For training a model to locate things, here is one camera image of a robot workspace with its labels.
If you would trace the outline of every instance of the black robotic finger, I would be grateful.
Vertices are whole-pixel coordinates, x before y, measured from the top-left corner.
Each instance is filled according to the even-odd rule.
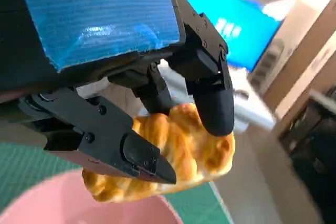
[[[214,136],[224,136],[234,127],[234,102],[232,89],[207,94],[195,94],[195,104],[206,130]]]
[[[139,169],[138,179],[164,184],[176,184],[176,174],[160,149],[136,132],[127,134],[122,143],[124,158]]]

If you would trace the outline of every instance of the floor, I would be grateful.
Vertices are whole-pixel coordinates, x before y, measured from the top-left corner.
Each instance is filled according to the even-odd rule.
[[[215,181],[234,223],[322,223],[274,137],[251,126],[236,145],[232,170]]]

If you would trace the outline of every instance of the screw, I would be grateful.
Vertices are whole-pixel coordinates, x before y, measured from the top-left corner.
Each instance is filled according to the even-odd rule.
[[[92,133],[88,133],[85,137],[85,140],[88,142],[88,143],[92,143],[95,139],[95,135],[93,135]]]
[[[150,67],[150,69],[151,69],[152,71],[156,71],[156,64],[155,64],[155,63],[151,63],[151,64],[149,65],[149,67]]]
[[[101,115],[105,115],[106,114],[106,107],[105,106],[103,106],[103,105],[100,105],[99,107],[98,107],[98,112],[99,112],[99,114],[101,114]]]

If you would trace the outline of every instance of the cardboard box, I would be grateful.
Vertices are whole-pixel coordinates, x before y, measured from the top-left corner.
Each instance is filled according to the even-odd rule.
[[[264,102],[272,111],[276,111],[335,31],[336,0],[331,0],[264,93]]]

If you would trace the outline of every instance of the golden pastry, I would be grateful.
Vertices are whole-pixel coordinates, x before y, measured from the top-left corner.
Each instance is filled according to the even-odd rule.
[[[169,116],[137,117],[133,130],[161,150],[176,172],[176,185],[111,177],[83,169],[85,186],[95,200],[121,202],[172,193],[211,181],[231,169],[233,133],[223,137],[210,135],[192,103],[175,106]]]

